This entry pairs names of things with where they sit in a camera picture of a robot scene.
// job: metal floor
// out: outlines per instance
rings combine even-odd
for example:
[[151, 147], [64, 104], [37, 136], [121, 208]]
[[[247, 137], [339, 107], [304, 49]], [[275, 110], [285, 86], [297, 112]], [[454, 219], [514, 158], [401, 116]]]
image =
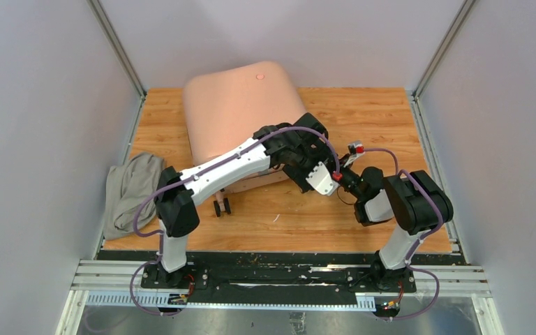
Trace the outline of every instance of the metal floor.
[[[401, 315], [422, 309], [429, 299], [420, 302], [415, 297], [404, 297]], [[174, 317], [160, 318], [133, 307], [102, 306], [89, 307], [85, 313], [94, 330], [110, 327], [128, 315], [118, 326], [103, 334], [482, 334], [470, 298], [441, 297], [424, 315], [391, 324], [361, 312], [191, 309]], [[78, 334], [95, 334], [87, 330], [85, 320], [83, 318]]]

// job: gray cloth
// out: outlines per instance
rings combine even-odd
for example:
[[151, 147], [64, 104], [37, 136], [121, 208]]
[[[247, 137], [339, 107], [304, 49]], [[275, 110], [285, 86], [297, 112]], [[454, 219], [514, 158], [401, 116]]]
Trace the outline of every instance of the gray cloth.
[[[103, 236], [119, 239], [132, 233], [133, 219], [141, 202], [157, 189], [165, 162], [147, 152], [132, 157], [122, 166], [112, 166], [105, 182]], [[155, 204], [149, 202], [138, 218], [139, 229], [155, 216]]]

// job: small wheel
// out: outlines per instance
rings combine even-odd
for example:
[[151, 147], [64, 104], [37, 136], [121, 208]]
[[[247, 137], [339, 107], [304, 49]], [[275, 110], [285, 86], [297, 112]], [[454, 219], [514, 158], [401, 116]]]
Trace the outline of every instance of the small wheel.
[[221, 217], [221, 206], [218, 205], [218, 201], [214, 200], [214, 213], [216, 214], [216, 217]]
[[223, 204], [225, 205], [225, 211], [227, 214], [231, 214], [231, 206], [229, 206], [229, 199], [223, 199]]

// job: wooden platform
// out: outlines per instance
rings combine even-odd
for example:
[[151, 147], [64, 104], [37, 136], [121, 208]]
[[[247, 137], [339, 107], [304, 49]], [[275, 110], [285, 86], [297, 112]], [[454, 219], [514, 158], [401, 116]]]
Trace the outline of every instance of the wooden platform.
[[[365, 147], [385, 147], [399, 158], [400, 168], [426, 169], [417, 130], [403, 89], [301, 88], [306, 109], [328, 129], [340, 153], [346, 145], [361, 140]], [[181, 89], [151, 89], [137, 129], [134, 156], [149, 151], [165, 158], [176, 170], [190, 168], [192, 158], [181, 104]], [[384, 153], [367, 153], [353, 166], [394, 172], [392, 158]], [[340, 192], [343, 199], [352, 196]], [[197, 251], [292, 251], [374, 252], [383, 247], [395, 222], [362, 227], [351, 206], [335, 195], [301, 194], [290, 180], [229, 195], [231, 215], [215, 217], [208, 199], [198, 207], [200, 226], [190, 234], [189, 250]], [[158, 229], [158, 221], [143, 230]], [[158, 237], [135, 235], [106, 241], [104, 249], [154, 250]], [[429, 237], [419, 252], [451, 251], [443, 229]]]

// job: white wall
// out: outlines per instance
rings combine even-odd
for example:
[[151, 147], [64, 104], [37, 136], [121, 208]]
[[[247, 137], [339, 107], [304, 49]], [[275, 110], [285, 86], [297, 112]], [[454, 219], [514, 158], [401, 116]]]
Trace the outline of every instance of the white wall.
[[0, 1], [0, 334], [53, 334], [137, 96], [86, 1]]
[[422, 99], [507, 334], [536, 333], [536, 1], [478, 1]]
[[102, 0], [143, 85], [262, 60], [297, 86], [415, 88], [462, 0]]

